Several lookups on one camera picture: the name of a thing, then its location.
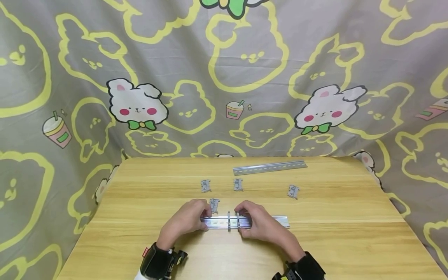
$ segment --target pink bunny ear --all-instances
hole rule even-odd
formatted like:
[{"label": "pink bunny ear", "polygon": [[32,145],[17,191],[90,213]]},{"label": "pink bunny ear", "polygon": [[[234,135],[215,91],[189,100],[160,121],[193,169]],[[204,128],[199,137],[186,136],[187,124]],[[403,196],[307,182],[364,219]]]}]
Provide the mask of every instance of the pink bunny ear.
[{"label": "pink bunny ear", "polygon": [[339,90],[340,89],[337,85],[325,86],[325,87],[317,89],[313,93],[313,96],[316,96],[318,98],[324,98],[324,97],[338,94]]},{"label": "pink bunny ear", "polygon": [[134,85],[126,79],[119,78],[107,82],[110,90],[125,91],[133,89]]}]

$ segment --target wrist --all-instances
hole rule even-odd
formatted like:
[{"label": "wrist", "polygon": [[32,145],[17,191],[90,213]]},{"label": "wrist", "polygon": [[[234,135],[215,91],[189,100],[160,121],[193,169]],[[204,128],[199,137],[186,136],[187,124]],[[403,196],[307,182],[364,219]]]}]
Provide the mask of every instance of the wrist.
[{"label": "wrist", "polygon": [[277,245],[285,252],[288,261],[291,263],[296,263],[306,256],[299,241],[289,230],[286,230],[285,234],[280,236]]},{"label": "wrist", "polygon": [[168,251],[174,247],[178,238],[175,231],[163,227],[155,245],[161,250]]}]

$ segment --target left hand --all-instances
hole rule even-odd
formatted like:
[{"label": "left hand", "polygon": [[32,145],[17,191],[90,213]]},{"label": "left hand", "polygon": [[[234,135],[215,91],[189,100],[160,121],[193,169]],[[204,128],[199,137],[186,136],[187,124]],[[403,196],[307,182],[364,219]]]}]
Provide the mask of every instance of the left hand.
[{"label": "left hand", "polygon": [[208,231],[207,225],[201,221],[203,217],[211,217],[207,200],[192,199],[185,203],[162,227],[157,247],[168,251],[180,236],[197,230]]}]

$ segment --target black wrist device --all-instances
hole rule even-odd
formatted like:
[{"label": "black wrist device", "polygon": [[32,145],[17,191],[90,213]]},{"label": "black wrist device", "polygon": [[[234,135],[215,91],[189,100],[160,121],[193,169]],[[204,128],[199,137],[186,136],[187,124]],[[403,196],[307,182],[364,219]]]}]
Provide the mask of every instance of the black wrist device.
[{"label": "black wrist device", "polygon": [[286,263],[284,275],[277,273],[272,280],[325,280],[325,271],[309,252],[296,263]]},{"label": "black wrist device", "polygon": [[151,279],[169,279],[174,266],[182,264],[188,254],[184,251],[174,252],[174,248],[165,251],[154,243],[144,254],[140,273]]}]

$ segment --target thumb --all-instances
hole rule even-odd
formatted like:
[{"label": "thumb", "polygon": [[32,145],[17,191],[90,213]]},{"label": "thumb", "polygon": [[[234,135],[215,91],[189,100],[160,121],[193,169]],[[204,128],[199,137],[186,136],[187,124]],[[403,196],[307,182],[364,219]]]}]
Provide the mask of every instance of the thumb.
[{"label": "thumb", "polygon": [[240,234],[243,238],[253,238],[252,231],[250,229],[239,228],[238,231],[240,232]]},{"label": "thumb", "polygon": [[201,222],[199,229],[202,231],[208,231],[208,226],[204,222]]}]

